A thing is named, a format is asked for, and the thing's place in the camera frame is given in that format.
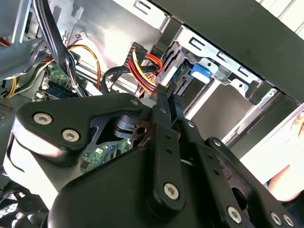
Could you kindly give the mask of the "person's hand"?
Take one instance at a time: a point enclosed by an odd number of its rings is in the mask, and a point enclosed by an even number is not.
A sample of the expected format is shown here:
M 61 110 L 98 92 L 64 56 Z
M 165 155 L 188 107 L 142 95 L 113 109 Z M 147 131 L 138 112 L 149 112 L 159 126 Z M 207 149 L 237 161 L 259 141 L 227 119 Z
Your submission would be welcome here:
M 291 140 L 300 145 L 304 143 L 304 112 L 301 112 L 294 120 L 291 129 Z

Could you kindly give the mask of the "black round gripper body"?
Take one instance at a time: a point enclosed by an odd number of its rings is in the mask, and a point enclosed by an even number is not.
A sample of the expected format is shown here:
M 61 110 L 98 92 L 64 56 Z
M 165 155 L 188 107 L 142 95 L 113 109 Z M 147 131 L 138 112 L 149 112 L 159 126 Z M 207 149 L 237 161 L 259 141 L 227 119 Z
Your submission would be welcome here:
M 169 219 L 155 216 L 146 194 L 148 154 L 133 149 L 68 183 L 48 215 L 50 228 L 225 228 L 200 170 L 181 164 L 186 205 Z

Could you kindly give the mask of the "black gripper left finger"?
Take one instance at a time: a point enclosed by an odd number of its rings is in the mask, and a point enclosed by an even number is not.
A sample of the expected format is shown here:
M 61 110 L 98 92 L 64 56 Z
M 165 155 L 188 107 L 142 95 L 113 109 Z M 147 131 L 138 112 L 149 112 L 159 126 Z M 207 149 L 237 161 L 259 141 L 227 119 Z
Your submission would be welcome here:
M 15 117 L 13 145 L 29 152 L 39 161 L 40 170 L 60 182 L 57 197 L 68 183 L 83 175 L 74 177 L 71 170 L 79 167 L 84 152 L 113 143 L 123 129 L 119 119 L 129 120 L 136 128 L 144 128 L 141 134 L 131 134 L 135 147 L 127 152 L 144 149 L 148 154 L 148 207 L 156 216 L 175 216 L 186 204 L 179 134 L 171 125 L 169 97 L 161 89 L 156 96 L 153 107 L 127 93 L 26 104 Z

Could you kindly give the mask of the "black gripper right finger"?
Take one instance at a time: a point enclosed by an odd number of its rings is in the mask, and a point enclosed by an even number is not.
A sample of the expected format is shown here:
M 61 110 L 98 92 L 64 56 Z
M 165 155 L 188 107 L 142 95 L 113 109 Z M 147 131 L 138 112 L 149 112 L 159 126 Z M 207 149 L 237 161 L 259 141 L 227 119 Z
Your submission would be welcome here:
M 214 228 L 296 228 L 298 222 L 218 138 L 203 140 L 185 119 L 180 96 L 169 96 L 171 125 L 180 133 L 181 157 L 194 164 L 207 190 Z

